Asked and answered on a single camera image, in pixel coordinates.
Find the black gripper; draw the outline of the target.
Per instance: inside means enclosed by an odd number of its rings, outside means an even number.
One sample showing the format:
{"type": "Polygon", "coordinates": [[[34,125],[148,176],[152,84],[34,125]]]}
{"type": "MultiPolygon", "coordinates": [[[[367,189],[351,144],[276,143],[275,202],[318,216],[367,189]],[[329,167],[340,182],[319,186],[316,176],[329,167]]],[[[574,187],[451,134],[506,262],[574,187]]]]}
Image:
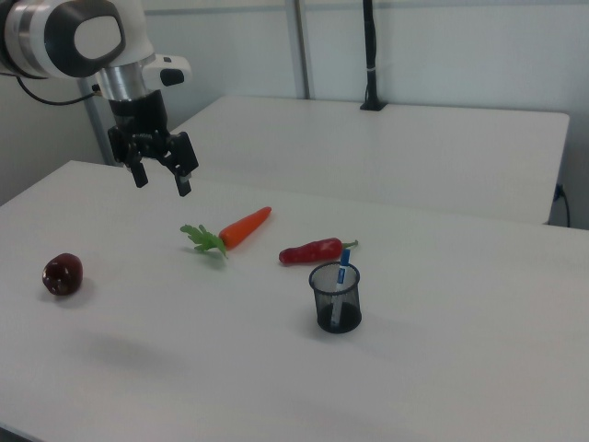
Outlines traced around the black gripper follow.
{"type": "Polygon", "coordinates": [[[179,196],[187,196],[191,192],[191,173],[199,163],[185,132],[170,136],[162,93],[158,90],[139,99],[110,100],[109,105],[115,120],[108,130],[112,155],[132,173],[136,187],[142,188],[148,182],[142,156],[157,158],[166,154],[164,165],[174,176],[179,196]]]}

